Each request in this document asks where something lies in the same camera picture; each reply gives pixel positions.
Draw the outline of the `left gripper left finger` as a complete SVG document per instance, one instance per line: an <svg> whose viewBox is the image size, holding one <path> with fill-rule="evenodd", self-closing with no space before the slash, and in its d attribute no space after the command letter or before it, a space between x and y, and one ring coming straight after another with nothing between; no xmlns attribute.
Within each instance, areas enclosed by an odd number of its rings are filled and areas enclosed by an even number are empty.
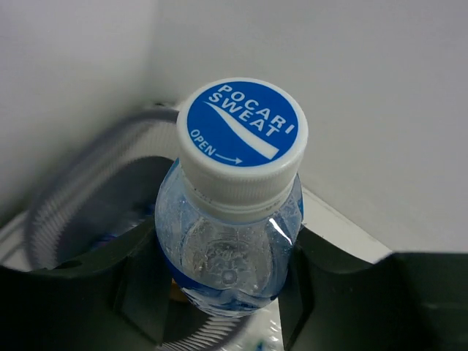
<svg viewBox="0 0 468 351"><path fill-rule="evenodd" d="M48 270L1 268L2 350L155 350L171 278L153 219Z"/></svg>

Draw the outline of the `clear bottle blue label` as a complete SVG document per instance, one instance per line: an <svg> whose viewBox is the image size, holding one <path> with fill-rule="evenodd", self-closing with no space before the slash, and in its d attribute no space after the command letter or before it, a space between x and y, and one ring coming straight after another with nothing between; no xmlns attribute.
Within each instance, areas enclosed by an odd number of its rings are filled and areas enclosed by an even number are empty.
<svg viewBox="0 0 468 351"><path fill-rule="evenodd" d="M225 78L182 104L176 135L154 212L166 263L202 312L253 314L283 288L301 229L306 117L278 86Z"/></svg>

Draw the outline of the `clear bottle purple label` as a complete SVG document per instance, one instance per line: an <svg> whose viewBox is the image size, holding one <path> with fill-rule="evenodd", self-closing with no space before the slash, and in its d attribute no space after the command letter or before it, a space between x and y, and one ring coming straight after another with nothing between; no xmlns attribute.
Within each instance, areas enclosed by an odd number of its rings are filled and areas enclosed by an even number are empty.
<svg viewBox="0 0 468 351"><path fill-rule="evenodd" d="M106 245L108 242L134 229L153 215L154 204L133 208L127 211L107 232L102 234L91 244L90 250L92 251Z"/></svg>

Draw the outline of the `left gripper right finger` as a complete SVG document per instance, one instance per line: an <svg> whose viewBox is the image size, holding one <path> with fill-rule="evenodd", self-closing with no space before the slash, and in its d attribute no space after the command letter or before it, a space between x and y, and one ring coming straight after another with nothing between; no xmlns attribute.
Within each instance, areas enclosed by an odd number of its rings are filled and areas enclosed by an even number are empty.
<svg viewBox="0 0 468 351"><path fill-rule="evenodd" d="M286 350L465 350L467 255L368 263L302 229L279 312Z"/></svg>

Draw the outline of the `orange plastic bottle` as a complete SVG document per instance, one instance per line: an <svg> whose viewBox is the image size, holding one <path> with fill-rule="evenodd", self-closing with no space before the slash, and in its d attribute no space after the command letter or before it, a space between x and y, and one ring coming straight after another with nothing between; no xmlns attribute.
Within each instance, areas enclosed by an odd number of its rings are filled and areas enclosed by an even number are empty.
<svg viewBox="0 0 468 351"><path fill-rule="evenodd" d="M174 279L171 279L170 299L172 301L177 301L179 303L188 303L187 296L184 294L181 288L177 285Z"/></svg>

